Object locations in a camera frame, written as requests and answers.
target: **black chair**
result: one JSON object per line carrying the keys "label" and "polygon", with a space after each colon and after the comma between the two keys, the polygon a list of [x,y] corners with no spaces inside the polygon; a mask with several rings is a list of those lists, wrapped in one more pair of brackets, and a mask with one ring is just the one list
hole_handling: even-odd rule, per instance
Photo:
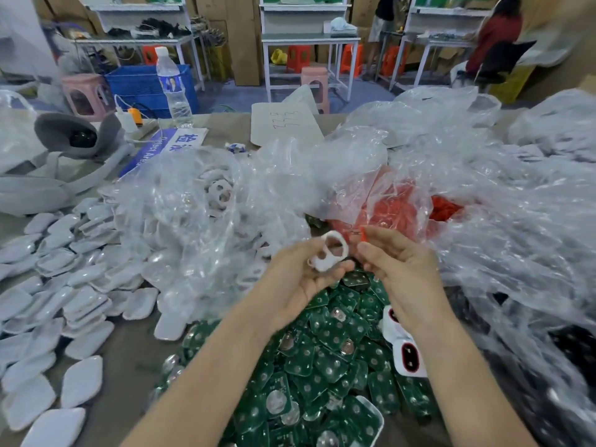
{"label": "black chair", "polygon": [[517,62],[536,41],[511,43],[501,41],[494,44],[485,56],[484,61],[476,75],[465,71],[458,72],[458,77],[474,81],[481,92],[491,84],[502,84],[507,80]]}

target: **white bottle cap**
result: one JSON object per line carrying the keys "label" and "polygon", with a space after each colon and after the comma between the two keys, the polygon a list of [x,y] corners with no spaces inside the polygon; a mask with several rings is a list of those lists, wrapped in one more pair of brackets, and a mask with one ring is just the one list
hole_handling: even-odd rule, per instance
{"label": "white bottle cap", "polygon": [[168,47],[155,47],[155,53],[157,56],[169,56],[170,52],[168,51]]}

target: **blue plastic crate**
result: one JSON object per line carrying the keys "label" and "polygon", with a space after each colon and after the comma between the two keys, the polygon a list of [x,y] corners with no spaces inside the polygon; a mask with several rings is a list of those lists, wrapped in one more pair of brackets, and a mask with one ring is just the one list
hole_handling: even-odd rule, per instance
{"label": "blue plastic crate", "polygon": [[[190,67],[186,64],[179,65],[180,74],[183,80],[185,94],[193,114],[199,113],[197,93],[192,83]],[[169,118],[168,100],[161,89],[157,78],[157,71],[154,65],[129,65],[119,67],[106,75],[112,94],[120,96],[124,102],[135,106],[143,104],[155,112],[158,118]],[[118,104],[126,110],[128,106],[117,100]],[[153,117],[152,113],[142,106],[135,106],[143,114]]]}

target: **black shirt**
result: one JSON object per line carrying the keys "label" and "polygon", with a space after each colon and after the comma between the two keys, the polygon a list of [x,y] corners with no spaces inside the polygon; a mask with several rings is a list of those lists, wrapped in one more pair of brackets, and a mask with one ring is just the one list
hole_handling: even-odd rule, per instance
{"label": "black shirt", "polygon": [[393,13],[393,0],[379,0],[377,10],[374,14],[381,20],[393,22],[395,14]]}

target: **person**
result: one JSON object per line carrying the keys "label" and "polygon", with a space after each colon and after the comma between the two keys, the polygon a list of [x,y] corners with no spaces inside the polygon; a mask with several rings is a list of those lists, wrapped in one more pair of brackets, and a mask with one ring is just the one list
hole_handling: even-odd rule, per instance
{"label": "person", "polygon": [[[491,47],[502,41],[516,42],[522,33],[522,0],[500,0],[492,16],[478,33],[476,48],[467,61],[451,69],[451,87],[458,88],[473,84],[474,77],[478,74],[482,62]],[[458,72],[466,71],[466,78],[458,79]]]}
{"label": "person", "polygon": [[[352,237],[351,248],[418,345],[453,445],[537,447],[452,312],[434,252],[396,231],[369,226],[365,234],[368,242]],[[306,261],[323,247],[313,238],[280,251],[121,447],[215,447],[272,334],[354,269],[347,260],[315,273]]]}
{"label": "person", "polygon": [[372,19],[372,26],[368,35],[368,42],[371,43],[371,50],[368,54],[368,61],[362,80],[370,80],[373,77],[373,62],[377,57],[377,65],[381,65],[381,32],[394,29],[395,14],[400,12],[400,0],[379,0],[377,10]]}

